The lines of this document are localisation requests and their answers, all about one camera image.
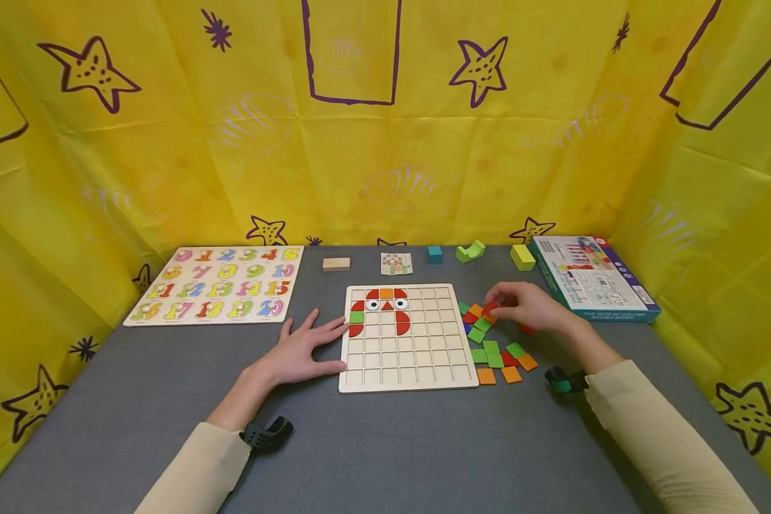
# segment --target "yellow backdrop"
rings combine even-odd
[[[771,0],[0,2],[0,472],[179,245],[536,233],[771,476]]]

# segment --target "wooden grid board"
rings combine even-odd
[[[125,326],[280,323],[301,246],[178,248]]]
[[[341,393],[476,388],[450,283],[349,286]]]

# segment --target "number puzzle board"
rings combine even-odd
[[[350,286],[346,319],[341,393],[478,385],[450,283]]]
[[[178,248],[124,325],[279,323],[301,256],[301,246]]]

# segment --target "game box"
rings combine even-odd
[[[590,321],[645,321],[660,314],[655,299],[603,238],[535,236],[528,249],[552,296]]]

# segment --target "orange square tile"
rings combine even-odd
[[[506,383],[514,384],[517,382],[523,382],[523,378],[520,377],[520,372],[517,371],[517,368],[515,366],[511,366],[509,368],[503,368],[500,371],[503,372],[503,377],[505,377]]]
[[[492,368],[479,368],[477,370],[477,378],[479,378],[480,384],[484,386],[493,386],[497,383],[497,378],[494,378],[494,370]]]
[[[517,361],[520,361],[520,366],[522,366],[525,371],[531,371],[532,369],[539,366],[537,361],[535,361],[535,358],[531,356],[531,353],[526,353],[524,356],[520,356]]]

